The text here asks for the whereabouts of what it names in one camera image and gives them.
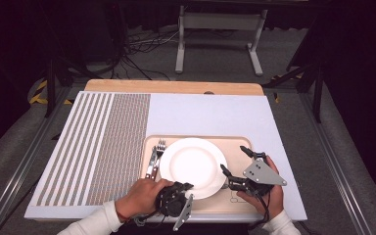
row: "placemat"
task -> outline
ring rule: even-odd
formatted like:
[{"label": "placemat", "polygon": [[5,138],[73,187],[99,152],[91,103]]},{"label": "placemat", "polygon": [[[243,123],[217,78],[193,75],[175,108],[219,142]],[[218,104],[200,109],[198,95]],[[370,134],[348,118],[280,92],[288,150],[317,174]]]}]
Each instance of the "placemat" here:
[{"label": "placemat", "polygon": [[93,206],[123,196],[138,178],[150,97],[80,92],[35,205]]},{"label": "placemat", "polygon": [[[195,137],[210,141],[219,150],[221,150],[225,159],[227,160],[227,167],[234,176],[244,177],[243,171],[247,168],[253,160],[249,158],[240,149],[243,145],[247,148],[252,148],[252,144],[247,138],[240,136],[187,136],[187,135],[153,135],[149,136],[145,140],[145,148],[142,157],[142,166],[140,171],[140,177],[144,177],[146,169],[151,158],[152,148],[156,146],[160,139],[165,140],[167,146],[172,145],[177,140]],[[156,181],[161,179],[161,172],[159,171]],[[214,195],[201,199],[194,200],[192,213],[252,213],[256,212],[255,207],[248,204],[241,199],[228,188],[228,186],[222,187]]]}]

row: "table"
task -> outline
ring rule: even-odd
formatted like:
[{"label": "table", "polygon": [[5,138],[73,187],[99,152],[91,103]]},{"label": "table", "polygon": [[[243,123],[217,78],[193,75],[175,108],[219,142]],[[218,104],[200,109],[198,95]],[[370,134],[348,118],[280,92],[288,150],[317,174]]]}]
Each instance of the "table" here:
[{"label": "table", "polygon": [[[180,6],[178,30],[179,42],[176,56],[175,72],[183,72],[185,41],[185,28],[212,28],[212,29],[235,29],[235,30],[252,30],[254,38],[248,43],[247,48],[257,76],[263,75],[256,49],[258,47],[261,31],[266,19],[267,10],[269,9],[292,9],[297,14],[307,10],[321,11],[328,8],[325,1],[307,1],[307,0],[117,0],[121,16],[122,32],[124,33],[125,43],[127,44],[127,25],[124,8],[127,5],[177,5]],[[212,6],[212,7],[229,7],[238,9],[257,9],[255,14],[216,14],[216,13],[190,13],[185,8],[189,6]]]},{"label": "table", "polygon": [[[171,112],[164,115],[164,107]],[[296,181],[259,85],[142,80],[88,82],[85,91],[77,96],[25,217],[51,220],[88,216],[103,202],[124,195],[140,177],[145,170],[141,156],[150,149],[150,138],[175,135],[236,137],[250,141],[257,152],[264,149],[272,154],[288,181],[284,188],[285,209],[294,220],[306,219]],[[222,198],[226,206],[213,207],[224,208],[224,212],[204,211],[201,207],[208,204],[194,201],[189,221],[253,222],[259,218],[246,203],[234,206],[240,212],[232,211],[230,198],[223,196],[231,191],[220,191],[215,196]]]},{"label": "table", "polygon": [[[265,21],[265,15],[266,11],[270,11],[273,9],[286,9],[291,10],[296,14],[305,14],[307,11],[314,11],[315,13],[322,13],[322,14],[328,14],[332,10],[336,10],[339,8],[345,7],[344,4],[340,4],[339,1],[333,1],[333,0],[319,0],[319,1],[307,1],[307,0],[117,0],[119,4],[119,10],[120,10],[120,16],[121,16],[121,29],[124,33],[125,40],[127,40],[127,25],[126,25],[126,19],[124,17],[124,8],[127,5],[147,5],[147,4],[153,4],[153,5],[164,5],[164,6],[207,6],[207,7],[229,7],[229,8],[239,8],[239,9],[264,9],[261,15],[258,15],[255,19],[253,16],[251,16],[250,19],[247,19],[247,21],[253,22],[253,24],[256,24],[257,27],[256,33],[255,33],[255,39],[254,42],[248,45],[249,47],[249,54],[252,60],[252,64],[255,69],[255,73],[257,75],[262,75],[262,70],[259,65],[259,59],[256,54],[256,47],[259,42],[259,35],[261,33],[261,29],[263,27],[264,21]],[[184,11],[180,11],[180,15],[184,16]],[[195,25],[192,25],[193,27],[199,27],[201,23],[204,21],[201,20],[200,23],[197,23],[195,21]],[[183,58],[184,58],[184,41],[183,41],[183,28],[179,29],[179,44],[178,44],[178,51],[177,51],[177,58],[176,58],[176,66],[175,71],[177,73],[182,72],[182,65],[183,65]],[[305,40],[300,45],[299,50],[303,47]],[[283,83],[286,80],[289,80],[291,78],[294,78],[297,74],[303,73],[304,76],[300,81],[297,83],[296,88],[300,93],[306,93],[310,86],[315,82],[315,92],[314,92],[314,98],[313,98],[313,114],[318,122],[320,122],[320,100],[321,100],[321,92],[322,92],[322,82],[323,82],[323,65],[327,58],[323,58],[321,55],[317,56],[316,60],[314,62],[305,62],[303,65],[295,65],[295,59],[296,55],[290,62],[289,66],[287,67],[287,71],[290,67],[299,66],[299,68],[292,70],[284,75],[282,75],[278,79],[271,79],[268,83],[263,84],[262,86],[265,88],[273,88],[277,85]]]}]

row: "gray stripe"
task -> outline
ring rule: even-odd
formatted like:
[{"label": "gray stripe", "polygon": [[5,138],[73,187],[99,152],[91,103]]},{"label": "gray stripe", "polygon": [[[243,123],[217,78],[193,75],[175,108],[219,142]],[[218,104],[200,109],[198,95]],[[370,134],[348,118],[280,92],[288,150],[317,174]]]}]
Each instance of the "gray stripe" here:
[{"label": "gray stripe", "polygon": [[78,170],[77,183],[75,184],[75,187],[72,190],[72,196],[71,196],[71,200],[68,202],[68,206],[73,206],[75,197],[77,196],[77,193],[78,193],[78,187],[80,186],[78,184],[78,182],[81,181],[81,178],[83,176],[85,164],[88,161],[91,161],[91,158],[89,158],[90,156],[92,156],[92,153],[90,153],[90,147],[91,147],[91,143],[94,141],[94,132],[96,131],[97,123],[99,123],[100,117],[102,117],[101,109],[103,108],[101,106],[101,107],[99,107],[99,109],[97,109],[97,104],[98,103],[104,104],[106,97],[107,97],[106,95],[97,94],[97,99],[96,99],[96,104],[95,104],[96,109],[95,109],[95,112],[92,114],[92,117],[95,115],[94,123],[96,123],[96,124],[93,126],[93,128],[91,130],[90,130],[91,125],[88,126],[88,129],[91,131],[91,133],[89,134],[89,144],[87,145],[87,147],[84,151],[83,163],[81,164],[81,168]]},{"label": "gray stripe", "polygon": [[122,197],[139,176],[150,95],[116,94],[86,205]]},{"label": "gray stripe", "polygon": [[[94,106],[97,105],[97,103],[99,102],[99,98],[100,98],[100,94],[91,94],[91,101],[89,102],[89,104],[92,104]],[[84,143],[86,141],[86,139],[88,139],[88,137],[91,137],[88,133],[90,132],[90,127],[91,127],[91,123],[94,122],[94,112],[93,113],[90,113],[88,112],[86,114],[86,116],[84,117],[84,122],[83,122],[83,128],[85,126],[85,124],[87,124],[87,127],[85,128],[84,132],[80,132],[80,135],[78,136],[78,139],[81,139],[82,138],[82,143]],[[71,194],[76,194],[76,189],[77,189],[77,183],[75,184],[75,187],[73,190],[71,190],[71,186],[73,184],[73,180],[74,180],[74,177],[78,174],[77,176],[77,179],[76,179],[76,182],[79,182],[80,179],[81,179],[81,172],[78,171],[77,169],[78,168],[83,168],[83,166],[85,165],[85,162],[87,160],[87,155],[85,154],[86,152],[84,152],[84,149],[88,149],[88,146],[87,148],[84,148],[84,146],[78,146],[78,149],[75,150],[74,152],[77,152],[77,159],[75,160],[75,164],[74,164],[74,167],[73,167],[73,170],[71,172],[71,178],[69,179],[69,184],[67,185],[67,189],[69,189],[66,194],[64,195],[64,198],[63,198],[63,201],[62,201],[62,206],[71,206],[71,202],[67,202],[67,199],[69,198],[69,195]]]},{"label": "gray stripe", "polygon": [[[83,113],[85,112],[85,108],[87,107],[87,105],[89,104],[88,103],[88,100],[89,100],[89,94],[86,94],[85,96],[84,96],[84,101],[82,102],[82,106],[83,106],[83,108],[79,111],[79,114],[77,114],[77,117],[78,117],[78,119],[77,120],[74,120],[72,123],[73,123],[73,127],[70,129],[70,131],[69,132],[66,132],[66,133],[70,133],[70,132],[72,132],[72,133],[75,133],[76,131],[77,131],[77,129],[78,129],[78,125],[79,125],[79,121],[80,121],[80,119],[82,118],[82,116],[83,116]],[[58,199],[59,197],[60,197],[60,194],[61,194],[61,192],[62,192],[62,188],[60,187],[59,189],[57,189],[58,190],[58,192],[56,191],[56,186],[57,186],[57,182],[60,180],[60,177],[62,176],[61,174],[62,174],[62,171],[63,171],[63,166],[66,164],[66,161],[71,157],[71,156],[67,156],[67,154],[68,154],[68,152],[70,151],[70,149],[72,148],[72,140],[73,140],[73,138],[74,138],[74,135],[72,134],[71,136],[70,136],[70,138],[69,139],[67,139],[68,141],[66,141],[66,150],[64,151],[64,155],[63,156],[61,156],[61,158],[62,158],[62,161],[61,161],[61,164],[60,164],[60,167],[59,167],[59,169],[58,169],[58,171],[57,171],[57,174],[56,174],[56,177],[55,177],[55,179],[54,179],[54,182],[53,182],[53,187],[51,188],[51,190],[50,190],[50,194],[49,194],[49,196],[48,196],[48,198],[47,198],[47,200],[46,200],[46,202],[45,202],[45,206],[50,206],[50,202],[51,202],[51,200],[53,199],[53,197],[55,196],[56,197],[56,199]]]},{"label": "gray stripe", "polygon": [[[104,102],[102,102],[101,104],[105,104],[105,103],[109,103],[109,99],[107,99],[107,101],[104,101]],[[103,123],[106,121],[106,119],[107,118],[109,118],[108,117],[108,115],[107,115],[107,112],[108,112],[108,109],[105,109],[105,112],[104,113],[102,113],[101,114],[101,117],[102,117],[102,119],[101,119],[101,121],[100,121],[100,123],[101,123],[101,125],[103,125]],[[93,148],[93,152],[91,153],[91,157],[90,157],[90,163],[89,163],[89,166],[88,166],[88,169],[91,169],[92,167],[93,167],[93,164],[94,164],[94,161],[92,161],[94,158],[96,158],[96,150],[97,150],[97,147],[99,146],[99,142],[100,141],[103,141],[102,139],[101,139],[101,131],[102,131],[102,128],[99,128],[99,131],[98,132],[96,132],[96,136],[94,137],[94,139],[95,139],[95,143],[94,143],[94,146],[95,146],[95,148]],[[85,179],[84,179],[84,186],[83,186],[83,190],[85,190],[87,187],[91,187],[91,185],[88,185],[88,182],[89,182],[89,177],[90,177],[90,172],[86,172],[86,174],[85,174]],[[79,200],[78,200],[78,205],[79,206],[81,206],[81,205],[83,205],[83,198],[84,198],[84,191],[80,194],[80,198],[79,198]]]},{"label": "gray stripe", "polygon": [[[83,103],[81,101],[82,99],[81,99],[81,95],[80,94],[77,96],[76,100],[78,100],[80,102],[79,102],[79,104],[76,104],[77,109],[75,109],[75,112],[72,114],[72,118],[71,118],[72,120],[76,119],[76,117],[77,117],[77,112],[76,111],[78,110],[79,106]],[[69,126],[67,126],[67,129],[66,129],[65,133],[69,133],[71,131],[72,125],[73,125],[73,121],[69,123]],[[49,174],[47,176],[47,180],[45,182],[44,188],[43,188],[41,194],[39,195],[39,198],[38,198],[38,201],[37,201],[37,205],[38,206],[43,206],[42,205],[42,200],[44,198],[44,195],[47,192],[47,190],[51,190],[50,188],[48,188],[49,184],[50,184],[50,180],[51,180],[53,174],[55,173],[55,169],[56,169],[56,166],[57,166],[59,160],[61,159],[61,150],[64,148],[64,146],[66,144],[66,142],[64,140],[59,140],[59,141],[62,141],[62,144],[61,144],[61,147],[59,149],[59,152],[57,153],[57,157],[54,160],[53,166],[52,166],[52,168],[51,168],[51,170],[50,170],[50,172],[49,172]]]},{"label": "gray stripe", "polygon": [[[93,99],[94,99],[94,94],[90,94],[89,95],[89,101],[88,101],[88,104],[91,105],[92,102],[93,102]],[[76,127],[73,131],[73,133],[71,134],[71,141],[73,140],[74,136],[76,136],[75,138],[75,143],[74,145],[72,146],[72,151],[71,151],[71,154],[69,156],[66,157],[66,159],[69,159],[69,162],[67,163],[67,167],[66,167],[66,171],[63,175],[63,179],[61,181],[61,184],[60,184],[60,190],[59,192],[57,193],[57,196],[56,196],[56,199],[54,201],[54,205],[57,205],[59,204],[59,200],[60,200],[60,197],[61,197],[61,194],[63,192],[63,189],[65,188],[65,184],[68,183],[69,186],[71,185],[71,181],[72,179],[74,178],[74,171],[72,172],[71,174],[71,178],[70,179],[67,179],[67,176],[69,174],[69,171],[71,169],[71,167],[74,165],[73,168],[76,168],[76,165],[78,164],[79,160],[76,159],[75,160],[75,163],[73,162],[74,160],[74,154],[76,152],[81,152],[81,148],[78,145],[78,142],[79,142],[79,139],[81,138],[81,136],[83,135],[83,126],[84,124],[86,123],[86,120],[88,119],[88,116],[89,116],[89,112],[85,112],[87,110],[87,107],[85,107],[83,109],[83,116],[80,116],[80,119],[76,122]]]}]

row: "wire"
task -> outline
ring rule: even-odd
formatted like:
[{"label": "wire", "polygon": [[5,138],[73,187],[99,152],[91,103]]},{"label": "wire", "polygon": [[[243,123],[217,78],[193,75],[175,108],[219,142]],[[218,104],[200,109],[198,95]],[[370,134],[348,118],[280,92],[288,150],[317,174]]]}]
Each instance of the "wire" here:
[{"label": "wire", "polygon": [[210,34],[222,37],[222,38],[227,38],[227,37],[231,37],[232,35],[234,35],[234,32],[236,32],[236,30],[226,29],[223,31],[228,31],[229,33],[227,35],[224,35],[222,32],[220,32],[221,30],[214,30],[214,29],[190,29],[186,31],[188,31],[188,33],[186,36],[184,36],[185,38],[190,37],[195,32],[207,32],[207,33],[210,33]]},{"label": "wire", "polygon": [[126,71],[126,77],[127,77],[127,79],[130,79],[129,73],[127,72],[127,69],[124,67],[124,65],[123,65],[123,63],[121,61],[120,61],[120,65]]},{"label": "wire", "polygon": [[137,70],[140,70],[140,71],[149,71],[149,72],[155,72],[155,73],[159,73],[159,74],[162,74],[163,76],[165,76],[168,80],[170,80],[170,78],[165,74],[165,73],[163,73],[163,72],[161,72],[161,71],[155,71],[155,70],[142,70],[142,69],[140,69],[140,68],[136,68],[135,66],[133,66],[133,65],[130,65],[128,62],[126,62],[126,61],[123,61],[125,64],[127,64],[129,67],[131,67],[131,68],[134,68],[134,69],[137,69]]},{"label": "wire", "polygon": [[146,220],[146,219],[148,219],[148,218],[154,216],[154,215],[155,215],[157,212],[159,212],[160,210],[161,210],[161,208],[156,209],[155,211],[151,212],[150,214],[141,217],[140,220]]},{"label": "wire", "polygon": [[152,33],[151,33],[147,37],[145,37],[141,40],[132,40],[132,38],[129,38],[129,44],[128,45],[129,45],[131,51],[127,54],[128,55],[134,55],[138,52],[149,53],[149,52],[152,52],[153,50],[157,49],[158,47],[166,44],[169,41],[178,42],[178,41],[175,41],[175,40],[171,40],[174,36],[176,36],[177,33],[178,33],[178,31],[166,32],[162,35],[160,33],[158,33],[157,37],[147,39],[149,36],[152,35]]},{"label": "wire", "polygon": [[118,78],[118,79],[121,79],[121,77],[118,76],[118,73],[117,73],[117,72],[115,72],[115,77]]},{"label": "wire", "polygon": [[256,227],[258,227],[262,223],[268,222],[269,221],[269,217],[270,217],[270,213],[269,213],[269,210],[268,210],[268,206],[270,205],[270,192],[268,193],[267,204],[265,203],[264,199],[259,194],[259,192],[255,193],[255,196],[258,198],[258,200],[261,202],[261,204],[264,207],[264,216],[263,216],[262,220],[258,220],[255,223],[253,223],[252,225],[250,225],[249,226],[249,231],[255,229]]},{"label": "wire", "polygon": [[147,227],[147,228],[159,228],[159,227],[164,223],[165,218],[166,218],[166,216],[164,215],[163,220],[161,220],[160,223],[158,223],[158,224],[155,225],[155,226],[148,226],[148,225],[146,225],[146,227]]},{"label": "wire", "polygon": [[[140,36],[139,35],[143,35],[143,34],[148,34],[147,36],[145,36],[143,39],[140,39]],[[153,35],[154,32],[153,31],[146,31],[146,32],[138,32],[138,33],[135,33],[135,34],[132,34],[132,35],[129,35],[128,37],[129,40],[132,38],[132,37],[136,37],[136,38],[139,38],[137,39],[138,40],[145,40],[146,38],[149,38],[151,35]]]},{"label": "wire", "polygon": [[35,189],[35,186],[38,184],[39,179],[41,178],[41,175],[35,180],[35,182],[31,185],[31,187],[26,191],[26,193],[20,198],[20,200],[17,202],[17,204],[12,208],[12,210],[6,214],[5,219],[0,224],[0,231],[4,227],[5,223],[8,221],[8,219],[11,217],[11,215],[17,210],[17,208],[20,206],[20,204],[25,200],[25,198],[28,196],[28,194],[32,193]]},{"label": "wire", "polygon": [[111,79],[113,79],[114,75],[115,75],[115,67],[113,67],[113,68],[112,68],[112,75],[111,75]]},{"label": "wire", "polygon": [[124,55],[124,57],[126,58],[126,60],[128,60],[131,64],[133,64],[133,66],[135,66],[140,72],[142,72],[142,74],[144,74],[146,76],[146,78],[152,80],[152,78],[147,75],[146,73],[143,72],[143,70],[141,70],[132,60],[130,60],[130,58],[128,58],[126,55]]}]

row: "robotic hand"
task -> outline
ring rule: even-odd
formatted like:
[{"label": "robotic hand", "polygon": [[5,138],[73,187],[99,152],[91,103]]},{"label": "robotic hand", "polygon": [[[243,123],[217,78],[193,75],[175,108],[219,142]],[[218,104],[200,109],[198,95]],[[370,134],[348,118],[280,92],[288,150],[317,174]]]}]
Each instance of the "robotic hand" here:
[{"label": "robotic hand", "polygon": [[194,187],[189,183],[174,182],[172,186],[165,187],[160,191],[156,200],[156,210],[143,217],[136,217],[135,222],[138,226],[144,226],[146,219],[153,216],[155,213],[160,212],[167,216],[178,217],[173,226],[173,231],[177,231],[179,227],[191,217],[192,201],[194,196],[191,194],[187,199],[185,192]]},{"label": "robotic hand", "polygon": [[228,179],[228,187],[233,191],[244,191],[247,194],[256,197],[264,206],[265,214],[262,220],[254,223],[250,229],[257,227],[259,224],[268,221],[268,204],[264,202],[262,197],[270,192],[274,185],[286,186],[287,182],[279,174],[277,174],[270,166],[268,166],[265,153],[256,153],[252,150],[240,146],[240,149],[250,158],[253,158],[244,171],[246,178],[233,176],[223,164],[220,165],[222,173]]}]

